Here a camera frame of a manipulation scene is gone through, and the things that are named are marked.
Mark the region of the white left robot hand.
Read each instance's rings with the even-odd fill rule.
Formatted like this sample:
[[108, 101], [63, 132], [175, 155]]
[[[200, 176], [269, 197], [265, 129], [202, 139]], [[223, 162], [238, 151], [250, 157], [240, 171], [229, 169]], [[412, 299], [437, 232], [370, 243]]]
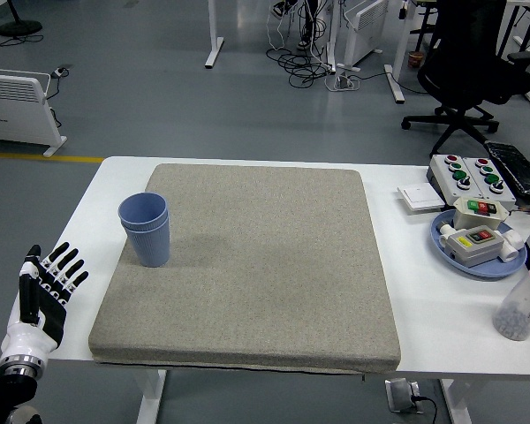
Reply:
[[8, 322], [3, 356], [44, 359], [61, 345], [66, 306], [87, 277], [79, 250], [64, 242], [46, 256], [30, 248], [19, 271], [18, 310]]

